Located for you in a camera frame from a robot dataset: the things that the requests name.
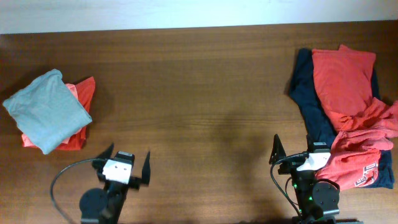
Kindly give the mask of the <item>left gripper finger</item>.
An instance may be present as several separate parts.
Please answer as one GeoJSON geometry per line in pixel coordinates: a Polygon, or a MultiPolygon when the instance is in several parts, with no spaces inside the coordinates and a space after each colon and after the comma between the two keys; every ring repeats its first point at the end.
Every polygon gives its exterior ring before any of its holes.
{"type": "Polygon", "coordinates": [[[111,145],[105,151],[103,151],[101,154],[95,157],[95,159],[91,163],[92,167],[95,170],[102,170],[106,161],[111,158],[113,149],[114,149],[114,144],[111,143],[111,145]]]}
{"type": "Polygon", "coordinates": [[[149,151],[146,155],[146,159],[142,167],[141,183],[144,185],[149,185],[150,175],[151,175],[151,169],[150,169],[150,151],[149,151]]]}

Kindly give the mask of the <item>red printed t-shirt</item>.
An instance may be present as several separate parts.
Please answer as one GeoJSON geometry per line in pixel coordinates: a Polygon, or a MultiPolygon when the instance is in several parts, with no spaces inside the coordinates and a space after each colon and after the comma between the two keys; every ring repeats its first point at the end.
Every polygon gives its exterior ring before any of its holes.
{"type": "Polygon", "coordinates": [[[387,105],[372,92],[376,54],[353,50],[314,49],[313,82],[321,106],[337,135],[318,179],[341,190],[369,186],[379,177],[379,160],[397,137],[397,103],[387,105]]]}

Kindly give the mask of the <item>grey t-shirt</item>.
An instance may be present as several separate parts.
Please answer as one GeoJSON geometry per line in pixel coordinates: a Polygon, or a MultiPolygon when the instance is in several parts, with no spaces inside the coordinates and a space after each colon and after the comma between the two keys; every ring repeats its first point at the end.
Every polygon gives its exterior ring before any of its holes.
{"type": "Polygon", "coordinates": [[[53,69],[2,103],[17,127],[43,154],[92,122],[91,116],[53,69]]]}

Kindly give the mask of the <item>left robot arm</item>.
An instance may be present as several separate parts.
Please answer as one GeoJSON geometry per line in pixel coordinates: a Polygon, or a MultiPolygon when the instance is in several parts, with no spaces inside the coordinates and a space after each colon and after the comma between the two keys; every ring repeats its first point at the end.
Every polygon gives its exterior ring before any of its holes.
{"type": "Polygon", "coordinates": [[[117,223],[130,189],[139,190],[150,183],[150,152],[147,153],[140,177],[132,175],[135,155],[118,151],[114,144],[95,157],[91,163],[103,188],[93,188],[81,196],[81,223],[117,223]]]}

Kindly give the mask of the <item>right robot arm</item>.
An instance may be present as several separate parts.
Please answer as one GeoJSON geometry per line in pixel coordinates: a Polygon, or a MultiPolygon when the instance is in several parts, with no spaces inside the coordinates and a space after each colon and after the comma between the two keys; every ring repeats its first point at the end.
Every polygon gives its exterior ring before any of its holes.
{"type": "Polygon", "coordinates": [[[328,179],[317,179],[316,171],[325,167],[331,156],[330,148],[324,142],[314,142],[307,136],[307,150],[288,156],[275,134],[269,159],[270,175],[273,183],[293,207],[296,216],[292,223],[336,223],[335,216],[340,213],[340,186],[328,179]],[[288,175],[287,184],[294,189],[294,202],[274,177],[278,166],[279,175],[288,175]]]}

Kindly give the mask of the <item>dark navy garment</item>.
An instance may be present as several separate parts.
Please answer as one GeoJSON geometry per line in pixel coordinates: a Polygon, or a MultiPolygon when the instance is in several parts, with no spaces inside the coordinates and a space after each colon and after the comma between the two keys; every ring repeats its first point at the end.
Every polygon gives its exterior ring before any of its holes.
{"type": "MultiPolygon", "coordinates": [[[[315,142],[324,142],[327,147],[331,147],[337,133],[325,114],[315,91],[312,51],[310,49],[303,48],[298,51],[290,81],[289,96],[298,104],[309,136],[315,142]]],[[[367,185],[367,188],[393,189],[395,179],[391,151],[381,151],[377,164],[378,176],[367,185]]]]}

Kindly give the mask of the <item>folded salmon pink shirt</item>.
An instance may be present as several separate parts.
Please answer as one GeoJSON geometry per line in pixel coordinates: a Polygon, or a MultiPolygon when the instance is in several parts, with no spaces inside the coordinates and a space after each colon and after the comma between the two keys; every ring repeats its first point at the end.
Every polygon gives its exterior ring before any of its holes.
{"type": "MultiPolygon", "coordinates": [[[[78,92],[77,92],[76,86],[73,84],[69,84],[69,83],[67,83],[65,86],[70,90],[72,95],[78,100],[78,92]]],[[[26,134],[22,134],[21,137],[22,137],[22,146],[23,147],[36,147],[36,145],[28,138],[28,136],[26,134]]],[[[70,141],[70,137],[64,139],[62,141],[62,144],[68,144],[69,141],[70,141]]]]}

